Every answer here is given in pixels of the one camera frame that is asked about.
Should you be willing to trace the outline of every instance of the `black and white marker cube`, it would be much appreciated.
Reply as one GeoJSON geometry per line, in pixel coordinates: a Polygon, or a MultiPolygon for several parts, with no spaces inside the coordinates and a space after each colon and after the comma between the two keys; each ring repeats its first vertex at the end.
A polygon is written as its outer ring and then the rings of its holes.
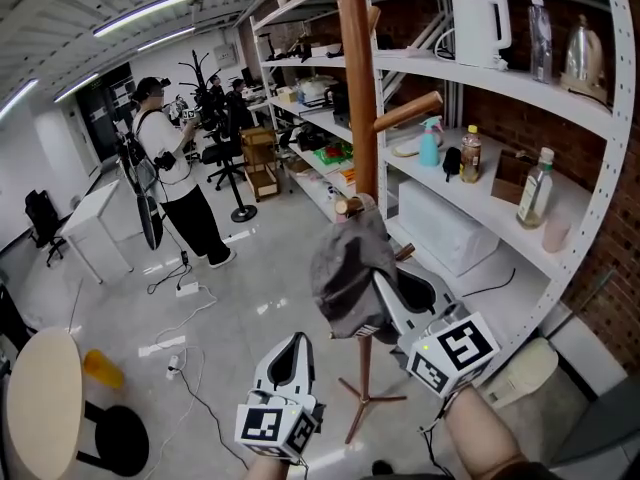
{"type": "Polygon", "coordinates": [[[235,441],[258,455],[297,461],[317,426],[302,405],[239,405],[235,441]]]}
{"type": "Polygon", "coordinates": [[[478,377],[499,351],[482,315],[475,313],[415,341],[407,370],[444,398],[478,377]]]}

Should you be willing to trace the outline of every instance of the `yellow plastic cup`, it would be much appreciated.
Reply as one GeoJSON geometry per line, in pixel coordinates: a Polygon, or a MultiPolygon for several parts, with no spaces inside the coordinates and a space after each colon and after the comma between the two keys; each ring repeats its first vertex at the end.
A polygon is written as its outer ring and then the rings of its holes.
{"type": "Polygon", "coordinates": [[[84,356],[84,371],[110,388],[120,389],[124,384],[124,373],[107,356],[92,349],[84,356]]]}

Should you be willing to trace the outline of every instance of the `gray cap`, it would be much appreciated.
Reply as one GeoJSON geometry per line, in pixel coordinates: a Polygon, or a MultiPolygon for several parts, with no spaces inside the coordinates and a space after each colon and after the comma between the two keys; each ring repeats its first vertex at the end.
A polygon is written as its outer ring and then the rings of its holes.
{"type": "Polygon", "coordinates": [[[378,270],[397,281],[393,249],[373,199],[364,210],[329,227],[311,260],[311,291],[336,338],[373,334],[390,319],[373,285],[378,270]]]}

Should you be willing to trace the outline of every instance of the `blue spray bottle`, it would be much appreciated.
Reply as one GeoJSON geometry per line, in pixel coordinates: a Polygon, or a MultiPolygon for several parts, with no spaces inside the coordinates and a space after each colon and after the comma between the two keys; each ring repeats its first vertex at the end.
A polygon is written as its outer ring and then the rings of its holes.
{"type": "Polygon", "coordinates": [[[440,120],[442,116],[430,117],[421,124],[424,126],[424,133],[420,139],[420,164],[427,167],[435,167],[440,163],[438,153],[438,137],[436,131],[442,131],[440,120]]]}

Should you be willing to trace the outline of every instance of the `coat rack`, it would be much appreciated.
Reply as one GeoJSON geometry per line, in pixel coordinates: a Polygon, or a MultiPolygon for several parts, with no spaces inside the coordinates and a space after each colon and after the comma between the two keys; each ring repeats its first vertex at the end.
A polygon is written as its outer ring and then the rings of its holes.
{"type": "MultiPolygon", "coordinates": [[[[376,133],[425,112],[438,109],[442,105],[442,97],[437,91],[434,91],[377,117],[371,59],[371,34],[380,15],[380,10],[371,7],[367,11],[365,0],[338,0],[338,9],[347,70],[353,161],[356,168],[356,192],[369,194],[377,201],[378,150],[376,133]]],[[[358,211],[357,205],[357,202],[350,200],[339,204],[336,210],[338,213],[349,215],[358,211]]],[[[400,252],[404,256],[402,259],[406,258],[407,254],[411,254],[410,249],[400,252]]],[[[349,444],[353,439],[364,416],[364,411],[370,403],[397,402],[406,399],[404,396],[370,396],[371,336],[358,338],[358,345],[360,347],[360,390],[355,389],[346,380],[338,379],[359,400],[358,411],[347,434],[346,444],[349,444]]]]}

